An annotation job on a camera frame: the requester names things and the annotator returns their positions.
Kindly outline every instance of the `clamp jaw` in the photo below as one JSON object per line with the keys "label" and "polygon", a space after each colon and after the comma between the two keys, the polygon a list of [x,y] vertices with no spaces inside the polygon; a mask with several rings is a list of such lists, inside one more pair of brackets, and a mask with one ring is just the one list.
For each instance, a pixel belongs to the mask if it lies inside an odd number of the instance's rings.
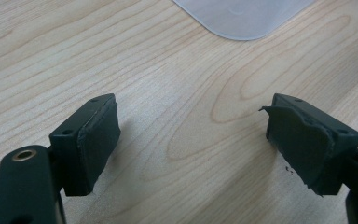
{"label": "clamp jaw", "polygon": [[66,223],[60,190],[90,194],[119,136],[116,98],[106,94],[52,132],[49,148],[8,153],[0,164],[0,223]]}
{"label": "clamp jaw", "polygon": [[267,139],[318,195],[337,195],[342,184],[348,221],[358,223],[358,132],[313,105],[292,96],[275,94]]}

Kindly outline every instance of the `plastic container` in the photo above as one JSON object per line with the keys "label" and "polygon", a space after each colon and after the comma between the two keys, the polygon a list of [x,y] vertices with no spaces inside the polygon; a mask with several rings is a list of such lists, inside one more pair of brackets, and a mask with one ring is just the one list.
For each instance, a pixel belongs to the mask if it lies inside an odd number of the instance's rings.
{"label": "plastic container", "polygon": [[252,40],[268,35],[314,0],[173,0],[216,35]]}

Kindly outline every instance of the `wooden table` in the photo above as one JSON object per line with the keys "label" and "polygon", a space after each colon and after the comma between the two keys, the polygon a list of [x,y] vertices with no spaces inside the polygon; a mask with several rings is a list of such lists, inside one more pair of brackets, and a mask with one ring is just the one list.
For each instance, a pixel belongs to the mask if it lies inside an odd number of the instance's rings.
{"label": "wooden table", "polygon": [[122,135],[68,223],[347,222],[347,189],[307,189],[257,110],[281,92],[358,130],[358,1],[240,42],[170,0],[0,0],[0,160],[108,92]]}

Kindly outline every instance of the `black component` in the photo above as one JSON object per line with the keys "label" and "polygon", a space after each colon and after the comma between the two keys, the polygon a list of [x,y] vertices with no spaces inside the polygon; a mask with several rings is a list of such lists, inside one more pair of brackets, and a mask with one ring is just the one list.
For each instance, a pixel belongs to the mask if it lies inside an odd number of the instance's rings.
{"label": "black component", "polygon": [[305,101],[275,94],[267,139],[316,194],[336,195],[342,184],[348,221],[358,223],[358,132]]}
{"label": "black component", "polygon": [[120,136],[114,94],[88,101],[51,135],[51,147],[28,146],[0,164],[0,223],[65,223],[60,190],[92,192]]}
{"label": "black component", "polygon": [[64,170],[62,183],[66,195],[84,196],[92,192],[119,135],[113,94],[88,101],[50,134],[53,154]]}
{"label": "black component", "polygon": [[64,223],[52,180],[45,147],[8,153],[0,165],[0,223]]}

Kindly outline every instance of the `screw hole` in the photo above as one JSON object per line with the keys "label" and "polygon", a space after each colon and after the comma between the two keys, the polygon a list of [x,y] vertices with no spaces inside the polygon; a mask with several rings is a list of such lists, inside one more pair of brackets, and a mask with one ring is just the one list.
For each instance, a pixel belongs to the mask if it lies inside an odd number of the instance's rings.
{"label": "screw hole", "polygon": [[16,153],[16,155],[13,156],[13,161],[26,161],[31,159],[34,155],[36,155],[36,151],[34,149],[25,149],[23,151],[20,151]]}
{"label": "screw hole", "polygon": [[70,134],[72,132],[72,130],[65,130],[62,132],[62,134]]}
{"label": "screw hole", "polygon": [[347,134],[347,133],[348,133],[347,130],[343,130],[343,129],[338,129],[338,132],[339,132],[339,133],[343,133],[343,134]]}
{"label": "screw hole", "polygon": [[34,219],[30,215],[22,215],[11,220],[10,224],[29,224]]}

